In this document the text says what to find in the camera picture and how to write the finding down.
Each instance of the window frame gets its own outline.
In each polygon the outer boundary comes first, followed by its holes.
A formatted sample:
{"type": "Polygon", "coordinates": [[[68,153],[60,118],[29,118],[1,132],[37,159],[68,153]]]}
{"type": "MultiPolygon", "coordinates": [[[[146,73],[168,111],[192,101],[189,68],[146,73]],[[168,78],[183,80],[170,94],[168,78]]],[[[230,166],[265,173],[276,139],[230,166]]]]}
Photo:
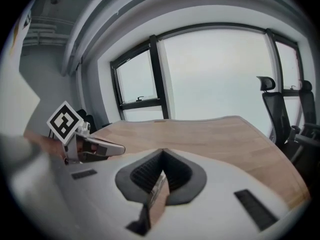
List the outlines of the window frame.
{"type": "Polygon", "coordinates": [[[169,118],[167,100],[165,96],[165,88],[162,80],[162,72],[160,67],[160,60],[158,56],[157,40],[156,36],[150,36],[150,38],[134,48],[128,50],[117,59],[110,62],[111,69],[111,79],[115,95],[116,104],[119,110],[121,120],[126,120],[123,110],[139,109],[147,107],[161,106],[162,114],[164,119],[169,118]],[[136,56],[149,51],[151,59],[151,69],[154,77],[155,90],[157,98],[146,99],[141,101],[135,101],[123,104],[123,99],[120,90],[120,84],[117,74],[117,69],[129,60],[135,58],[136,56]]]}
{"type": "MultiPolygon", "coordinates": [[[[302,64],[301,54],[300,54],[299,46],[297,42],[292,41],[289,38],[269,28],[264,29],[264,28],[256,27],[252,25],[230,23],[230,22],[201,23],[201,24],[194,24],[194,25],[179,27],[179,28],[161,33],[157,36],[152,35],[149,37],[148,40],[133,47],[132,49],[128,50],[127,52],[119,56],[114,61],[110,62],[113,90],[116,97],[116,102],[117,102],[121,119],[125,120],[123,110],[154,107],[154,106],[161,106],[163,118],[169,119],[167,99],[165,95],[165,85],[163,82],[157,42],[167,38],[177,36],[177,35],[189,33],[189,32],[195,32],[195,31],[201,31],[201,30],[217,30],[217,29],[242,30],[242,31],[250,31],[250,32],[264,34],[266,37],[266,42],[269,46],[268,48],[270,51],[270,57],[272,60],[273,71],[275,75],[275,81],[276,81],[275,91],[282,93],[284,97],[299,96],[298,90],[284,89],[282,65],[281,65],[280,55],[279,55],[279,51],[276,44],[276,42],[279,42],[295,50],[297,62],[298,62],[299,79],[304,80],[303,64],[302,64]],[[153,71],[154,83],[155,83],[155,88],[156,88],[156,93],[158,98],[143,100],[143,101],[136,101],[136,102],[127,103],[127,104],[121,104],[122,98],[121,98],[121,92],[119,88],[117,68],[119,68],[121,65],[126,63],[128,60],[133,59],[134,57],[140,55],[141,53],[147,50],[149,50],[150,52],[151,67],[153,71]]],[[[295,125],[297,125],[300,122],[301,117],[302,117],[302,108],[300,106],[297,122],[294,122],[295,125]]]]}

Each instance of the white pipe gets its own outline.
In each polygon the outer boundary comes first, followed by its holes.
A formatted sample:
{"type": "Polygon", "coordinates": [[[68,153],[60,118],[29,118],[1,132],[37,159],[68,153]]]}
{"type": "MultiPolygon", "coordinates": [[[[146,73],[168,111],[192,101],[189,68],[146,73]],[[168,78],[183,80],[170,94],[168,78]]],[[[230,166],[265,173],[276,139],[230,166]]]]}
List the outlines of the white pipe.
{"type": "Polygon", "coordinates": [[[79,63],[78,68],[75,72],[75,78],[76,78],[76,90],[78,92],[78,99],[79,99],[80,106],[82,109],[87,111],[84,90],[82,86],[82,64],[81,63],[79,63]]]}
{"type": "Polygon", "coordinates": [[[23,41],[24,45],[27,44],[39,44],[39,45],[43,45],[43,44],[60,44],[60,45],[65,45],[66,41],[65,40],[56,40],[56,39],[40,39],[39,42],[37,39],[25,39],[23,41]]]}
{"type": "Polygon", "coordinates": [[[28,33],[38,33],[38,32],[45,32],[45,33],[56,33],[55,29],[45,29],[45,28],[29,28],[28,33]]]}
{"type": "Polygon", "coordinates": [[[31,23],[30,28],[42,28],[42,29],[53,29],[57,30],[56,25],[50,25],[50,24],[42,24],[42,23],[31,23]]]}
{"type": "MultiPolygon", "coordinates": [[[[33,42],[33,43],[24,43],[23,46],[37,46],[38,43],[37,42],[33,42]]],[[[41,45],[45,45],[45,46],[64,46],[64,44],[61,43],[41,43],[41,45]]]]}
{"type": "Polygon", "coordinates": [[[44,16],[33,16],[33,20],[36,21],[47,21],[47,22],[56,22],[56,23],[62,23],[66,25],[74,25],[75,23],[69,20],[59,19],[59,18],[51,18],[51,17],[44,17],[44,16]]]}
{"type": "Polygon", "coordinates": [[[72,28],[70,38],[65,46],[65,51],[64,51],[63,60],[62,60],[62,68],[61,68],[61,74],[63,76],[65,76],[67,74],[70,55],[71,55],[71,52],[74,48],[75,41],[76,41],[81,29],[85,25],[87,19],[92,14],[92,12],[101,3],[101,1],[102,0],[91,0],[88,3],[88,5],[84,8],[84,10],[81,12],[80,16],[77,18],[77,20],[72,28]]]}
{"type": "Polygon", "coordinates": [[[26,35],[26,38],[37,38],[37,37],[41,37],[41,38],[55,38],[55,39],[68,39],[69,35],[68,34],[56,34],[56,33],[42,33],[42,32],[38,32],[38,33],[28,33],[26,35]]]}

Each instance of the office chair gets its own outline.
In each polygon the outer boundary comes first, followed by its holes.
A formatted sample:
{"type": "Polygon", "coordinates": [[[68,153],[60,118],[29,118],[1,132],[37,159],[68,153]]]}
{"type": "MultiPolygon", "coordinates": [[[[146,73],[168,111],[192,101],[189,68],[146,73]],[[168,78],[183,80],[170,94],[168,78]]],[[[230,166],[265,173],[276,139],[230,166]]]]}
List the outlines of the office chair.
{"type": "Polygon", "coordinates": [[[262,99],[271,119],[274,144],[282,150],[292,131],[284,97],[280,92],[268,92],[276,87],[276,83],[271,77],[257,76],[257,78],[261,81],[262,99]]]}
{"type": "Polygon", "coordinates": [[[299,127],[290,126],[283,95],[281,92],[268,92],[276,87],[275,81],[267,76],[257,78],[261,82],[262,99],[272,123],[273,142],[293,163],[308,186],[318,172],[320,142],[299,134],[299,127]]]}
{"type": "Polygon", "coordinates": [[[85,116],[87,115],[87,112],[84,109],[80,109],[76,112],[80,117],[82,117],[82,119],[85,119],[85,116]]]}
{"type": "Polygon", "coordinates": [[[319,135],[320,125],[317,125],[315,98],[312,84],[307,80],[300,81],[299,98],[304,116],[303,133],[307,136],[319,135]]]}
{"type": "Polygon", "coordinates": [[[96,127],[96,124],[95,124],[95,120],[94,120],[94,117],[90,114],[87,114],[83,120],[85,122],[88,122],[90,124],[90,134],[93,134],[97,131],[97,127],[96,127]]]}

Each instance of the chair headrest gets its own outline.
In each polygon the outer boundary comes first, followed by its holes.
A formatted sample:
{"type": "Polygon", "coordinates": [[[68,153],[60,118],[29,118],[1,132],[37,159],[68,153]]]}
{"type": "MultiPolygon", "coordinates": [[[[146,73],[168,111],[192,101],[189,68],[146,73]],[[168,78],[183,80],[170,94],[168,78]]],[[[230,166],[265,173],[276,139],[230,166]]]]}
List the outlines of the chair headrest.
{"type": "Polygon", "coordinates": [[[312,84],[307,80],[300,80],[300,89],[304,91],[311,91],[312,84]]]}
{"type": "Polygon", "coordinates": [[[276,87],[275,81],[268,76],[257,76],[261,82],[260,91],[273,90],[276,87]]]}

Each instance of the wooden desk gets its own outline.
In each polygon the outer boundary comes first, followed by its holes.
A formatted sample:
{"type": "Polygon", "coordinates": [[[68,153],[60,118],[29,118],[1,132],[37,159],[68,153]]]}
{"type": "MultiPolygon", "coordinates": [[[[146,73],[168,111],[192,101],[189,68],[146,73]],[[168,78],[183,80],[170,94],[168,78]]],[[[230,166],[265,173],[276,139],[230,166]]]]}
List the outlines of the wooden desk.
{"type": "Polygon", "coordinates": [[[310,198],[305,182],[287,157],[240,116],[201,121],[118,121],[92,135],[125,146],[125,154],[169,148],[227,162],[274,190],[291,209],[310,198]]]}

